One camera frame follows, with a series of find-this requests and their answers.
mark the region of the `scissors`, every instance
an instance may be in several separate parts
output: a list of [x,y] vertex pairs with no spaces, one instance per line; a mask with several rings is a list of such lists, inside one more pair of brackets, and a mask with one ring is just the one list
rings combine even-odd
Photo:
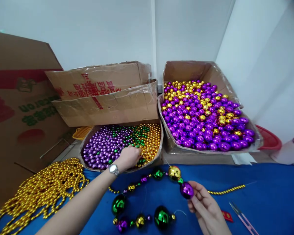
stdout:
[[248,229],[248,231],[252,235],[259,235],[257,233],[257,231],[254,229],[254,227],[250,224],[250,222],[248,221],[248,219],[244,216],[244,214],[239,210],[239,208],[233,202],[232,203],[230,202],[230,206],[232,207],[232,209],[234,210],[234,212],[237,214],[237,216],[239,217],[239,219],[243,222],[243,224]]

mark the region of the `wristwatch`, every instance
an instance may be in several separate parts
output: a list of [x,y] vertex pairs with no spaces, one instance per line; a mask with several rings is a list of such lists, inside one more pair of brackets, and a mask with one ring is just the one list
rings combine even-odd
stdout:
[[109,172],[112,174],[115,174],[116,176],[118,176],[120,174],[117,165],[114,165],[114,164],[109,166]]

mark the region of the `right hand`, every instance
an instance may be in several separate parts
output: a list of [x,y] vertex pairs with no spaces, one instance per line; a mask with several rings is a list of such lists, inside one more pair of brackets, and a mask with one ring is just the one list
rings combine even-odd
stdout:
[[190,212],[195,213],[204,235],[232,235],[222,215],[219,205],[204,186],[189,181],[194,196],[188,201]]

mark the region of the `red card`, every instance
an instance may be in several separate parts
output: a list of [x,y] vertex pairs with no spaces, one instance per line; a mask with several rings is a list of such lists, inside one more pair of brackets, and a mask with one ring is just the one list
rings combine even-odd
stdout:
[[225,220],[230,221],[231,223],[234,222],[233,219],[232,219],[232,216],[231,216],[231,214],[229,212],[222,211],[222,210],[221,210],[221,212],[222,212],[223,217],[225,218]]

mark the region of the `yellow basket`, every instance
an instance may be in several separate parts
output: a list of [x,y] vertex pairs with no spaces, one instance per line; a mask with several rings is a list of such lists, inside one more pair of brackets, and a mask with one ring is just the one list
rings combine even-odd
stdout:
[[88,132],[90,132],[92,128],[92,126],[77,128],[76,132],[73,134],[73,138],[78,140],[84,140]]

